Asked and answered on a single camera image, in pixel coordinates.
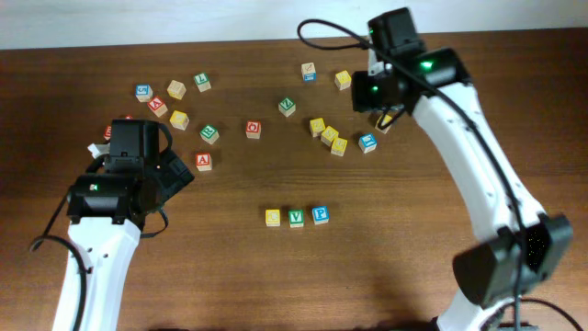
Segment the blue block letter P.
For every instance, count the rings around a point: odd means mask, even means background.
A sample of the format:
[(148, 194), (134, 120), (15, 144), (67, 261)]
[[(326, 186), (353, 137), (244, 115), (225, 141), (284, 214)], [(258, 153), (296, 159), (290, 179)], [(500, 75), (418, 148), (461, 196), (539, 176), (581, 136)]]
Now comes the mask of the blue block letter P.
[(330, 215), (326, 206), (317, 206), (311, 209), (313, 222), (315, 224), (328, 223)]

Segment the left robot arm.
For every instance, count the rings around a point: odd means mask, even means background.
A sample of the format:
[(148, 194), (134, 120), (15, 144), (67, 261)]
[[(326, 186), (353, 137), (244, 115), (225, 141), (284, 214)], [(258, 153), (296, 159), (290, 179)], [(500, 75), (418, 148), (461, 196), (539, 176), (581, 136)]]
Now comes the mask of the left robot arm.
[(142, 239), (146, 217), (194, 176), (176, 155), (168, 128), (152, 120), (113, 120), (108, 144), (94, 146), (94, 160), (70, 186), (70, 220), (58, 243), (68, 251), (53, 329), (114, 330), (126, 275)]

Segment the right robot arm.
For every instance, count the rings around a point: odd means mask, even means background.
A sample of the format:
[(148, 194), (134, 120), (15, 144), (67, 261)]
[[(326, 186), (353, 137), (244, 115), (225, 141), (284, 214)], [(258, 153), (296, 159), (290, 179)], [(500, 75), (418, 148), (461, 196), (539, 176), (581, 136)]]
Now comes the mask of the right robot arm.
[(478, 241), (454, 257), (458, 291), (429, 326), (497, 329), (505, 308), (517, 307), (554, 272), (571, 243), (571, 224), (548, 215), (522, 184), (454, 50), (428, 50), (407, 8), (367, 26), (368, 68), (353, 74), (355, 111), (398, 111), (416, 121), (453, 177)]

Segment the yellow block letter C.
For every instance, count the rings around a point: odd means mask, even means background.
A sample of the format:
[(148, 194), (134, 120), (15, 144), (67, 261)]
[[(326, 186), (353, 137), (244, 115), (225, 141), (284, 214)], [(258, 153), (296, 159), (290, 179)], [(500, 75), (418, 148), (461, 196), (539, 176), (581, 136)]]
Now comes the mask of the yellow block letter C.
[(281, 224), (280, 210), (268, 209), (265, 210), (265, 220), (268, 227), (279, 226)]

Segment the green block letter V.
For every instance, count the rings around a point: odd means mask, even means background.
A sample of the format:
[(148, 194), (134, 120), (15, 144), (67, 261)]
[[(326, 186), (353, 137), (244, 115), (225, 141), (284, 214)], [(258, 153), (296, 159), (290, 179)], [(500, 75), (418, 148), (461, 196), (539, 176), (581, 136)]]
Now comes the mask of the green block letter V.
[(288, 212), (288, 221), (291, 228), (298, 228), (304, 226), (303, 210), (290, 210)]

